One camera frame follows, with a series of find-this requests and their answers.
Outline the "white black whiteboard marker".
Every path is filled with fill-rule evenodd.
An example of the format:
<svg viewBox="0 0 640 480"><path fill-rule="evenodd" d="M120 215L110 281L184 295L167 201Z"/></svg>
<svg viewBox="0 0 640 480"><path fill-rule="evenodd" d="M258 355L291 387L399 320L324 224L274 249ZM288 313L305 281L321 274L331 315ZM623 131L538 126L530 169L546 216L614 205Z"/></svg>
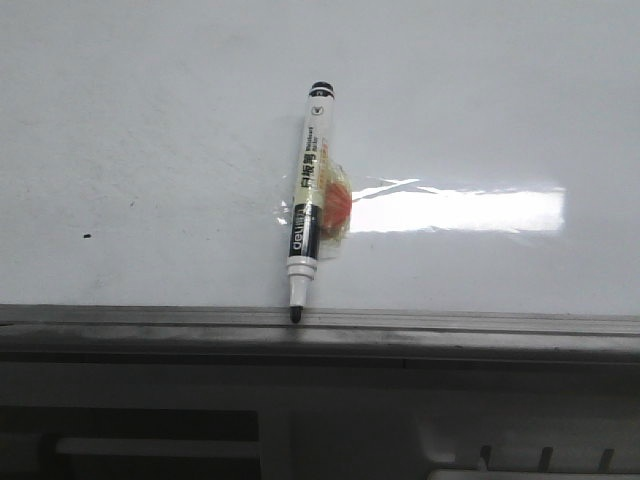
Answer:
<svg viewBox="0 0 640 480"><path fill-rule="evenodd" d="M296 163L287 257L289 315L294 324L302 319L317 272L334 101L330 83L318 81L311 86Z"/></svg>

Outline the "grey aluminium whiteboard tray rail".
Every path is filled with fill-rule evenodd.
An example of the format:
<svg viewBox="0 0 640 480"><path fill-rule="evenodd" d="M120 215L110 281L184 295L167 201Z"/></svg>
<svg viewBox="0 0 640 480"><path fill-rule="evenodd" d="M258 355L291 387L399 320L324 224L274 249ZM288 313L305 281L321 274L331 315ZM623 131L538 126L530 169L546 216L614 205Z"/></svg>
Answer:
<svg viewBox="0 0 640 480"><path fill-rule="evenodd" d="M1 357L47 363L416 367L429 363L637 366L623 315L18 305Z"/></svg>

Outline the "orange magnet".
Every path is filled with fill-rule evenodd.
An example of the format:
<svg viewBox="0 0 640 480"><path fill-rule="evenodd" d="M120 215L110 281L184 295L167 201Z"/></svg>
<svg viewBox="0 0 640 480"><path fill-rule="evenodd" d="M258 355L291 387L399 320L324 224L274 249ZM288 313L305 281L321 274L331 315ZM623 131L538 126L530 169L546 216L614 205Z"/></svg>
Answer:
<svg viewBox="0 0 640 480"><path fill-rule="evenodd" d="M336 259L341 244L350 231L352 214L352 185L343 167L329 153L323 153L324 208L320 226L319 260Z"/></svg>

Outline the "white whiteboard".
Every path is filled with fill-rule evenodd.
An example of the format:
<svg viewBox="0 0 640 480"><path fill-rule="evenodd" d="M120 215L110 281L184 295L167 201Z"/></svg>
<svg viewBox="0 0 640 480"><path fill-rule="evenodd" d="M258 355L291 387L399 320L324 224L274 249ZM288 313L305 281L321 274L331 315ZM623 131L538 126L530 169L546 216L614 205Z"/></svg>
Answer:
<svg viewBox="0 0 640 480"><path fill-rule="evenodd" d="M311 307L638 313L635 1L5 1L2 301L284 306L316 81Z"/></svg>

